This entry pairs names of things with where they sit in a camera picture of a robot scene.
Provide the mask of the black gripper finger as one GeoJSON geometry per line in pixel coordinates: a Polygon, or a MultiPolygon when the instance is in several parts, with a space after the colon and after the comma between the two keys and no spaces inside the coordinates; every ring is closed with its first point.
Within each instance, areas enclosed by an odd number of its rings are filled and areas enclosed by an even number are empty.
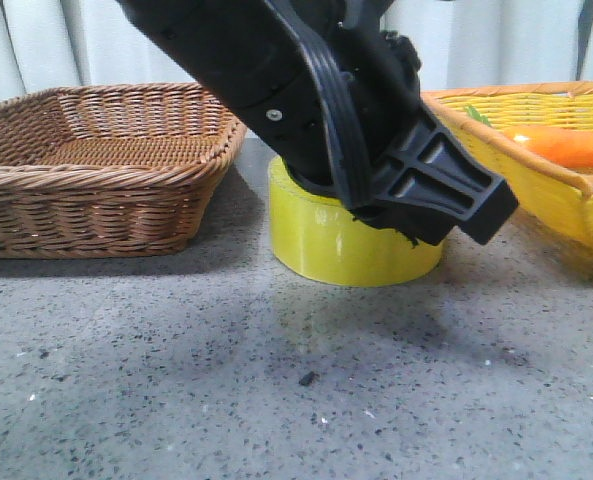
{"type": "Polygon", "coordinates": [[[413,244],[440,244],[453,228],[487,244],[518,208],[507,181],[482,166],[427,107],[376,160],[372,199],[351,211],[413,244]]]}

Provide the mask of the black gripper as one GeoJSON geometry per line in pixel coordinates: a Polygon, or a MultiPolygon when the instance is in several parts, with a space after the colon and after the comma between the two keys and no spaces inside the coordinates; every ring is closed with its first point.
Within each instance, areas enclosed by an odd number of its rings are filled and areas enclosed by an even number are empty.
{"type": "Polygon", "coordinates": [[[411,41],[384,1],[124,1],[127,19],[292,171],[345,204],[420,104],[411,41]]]}

